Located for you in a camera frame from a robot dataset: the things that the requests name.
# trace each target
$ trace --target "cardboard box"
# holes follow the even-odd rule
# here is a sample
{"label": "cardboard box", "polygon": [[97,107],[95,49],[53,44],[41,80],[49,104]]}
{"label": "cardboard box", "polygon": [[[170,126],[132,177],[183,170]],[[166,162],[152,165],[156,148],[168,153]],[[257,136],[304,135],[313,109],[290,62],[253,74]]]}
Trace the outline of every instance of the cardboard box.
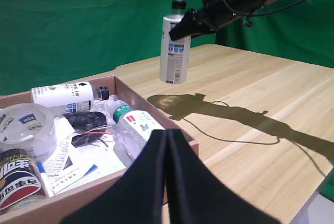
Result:
{"label": "cardboard box", "polygon": [[[133,109],[149,112],[164,128],[179,128],[178,125],[166,117],[154,105],[129,88],[117,77],[107,76],[87,81],[91,82],[96,87],[108,86],[110,94],[117,94],[120,100],[126,101]],[[30,92],[18,93],[0,98],[0,108],[28,102],[31,102]],[[182,130],[182,132],[194,152],[198,154],[198,142],[184,130]],[[125,169],[35,204],[31,204],[23,209],[6,213],[0,216],[0,223],[59,223],[64,216],[74,212],[102,194],[120,178],[124,172]]]}

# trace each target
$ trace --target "black bottle cap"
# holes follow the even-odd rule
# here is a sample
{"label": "black bottle cap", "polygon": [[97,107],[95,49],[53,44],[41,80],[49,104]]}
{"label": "black bottle cap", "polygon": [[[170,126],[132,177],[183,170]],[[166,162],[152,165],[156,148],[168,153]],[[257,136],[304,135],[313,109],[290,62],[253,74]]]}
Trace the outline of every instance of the black bottle cap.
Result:
{"label": "black bottle cap", "polygon": [[172,9],[186,9],[187,1],[184,0],[173,0]]}
{"label": "black bottle cap", "polygon": [[109,99],[109,88],[108,87],[100,87],[101,89],[101,99],[107,100]]}

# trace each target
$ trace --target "wooden table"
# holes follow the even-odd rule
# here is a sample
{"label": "wooden table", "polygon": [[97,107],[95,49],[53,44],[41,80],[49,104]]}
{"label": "wooden table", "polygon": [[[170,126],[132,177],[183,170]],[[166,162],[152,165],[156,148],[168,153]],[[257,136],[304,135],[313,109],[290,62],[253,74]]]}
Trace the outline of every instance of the wooden table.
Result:
{"label": "wooden table", "polygon": [[297,221],[333,168],[334,69],[207,44],[192,48],[181,85],[159,80],[158,57],[94,77],[109,74],[193,135],[226,186],[283,223]]}

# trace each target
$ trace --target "clear packing tape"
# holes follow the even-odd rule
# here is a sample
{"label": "clear packing tape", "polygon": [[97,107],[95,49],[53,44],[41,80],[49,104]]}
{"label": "clear packing tape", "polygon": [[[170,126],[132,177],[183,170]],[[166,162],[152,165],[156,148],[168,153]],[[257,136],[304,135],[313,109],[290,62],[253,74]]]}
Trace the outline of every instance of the clear packing tape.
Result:
{"label": "clear packing tape", "polygon": [[35,161],[44,162],[57,146],[54,117],[50,109],[33,103],[0,110],[0,151],[28,150]]}

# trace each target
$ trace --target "water bottle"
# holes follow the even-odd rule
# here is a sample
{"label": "water bottle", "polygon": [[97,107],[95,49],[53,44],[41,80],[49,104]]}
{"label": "water bottle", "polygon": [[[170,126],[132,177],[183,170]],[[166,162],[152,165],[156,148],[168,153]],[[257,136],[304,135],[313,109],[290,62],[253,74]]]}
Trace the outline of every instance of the water bottle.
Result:
{"label": "water bottle", "polygon": [[110,117],[117,124],[117,135],[132,160],[140,154],[154,129],[164,129],[148,112],[133,110],[125,101],[108,104]]}
{"label": "water bottle", "polygon": [[187,3],[173,0],[172,13],[163,17],[160,80],[170,84],[180,84],[187,78],[191,36],[172,41],[169,32],[179,23],[186,11]]}
{"label": "water bottle", "polygon": [[89,82],[35,87],[30,90],[31,101],[43,105],[54,116],[89,111],[94,103],[109,98],[108,87],[94,87]]}

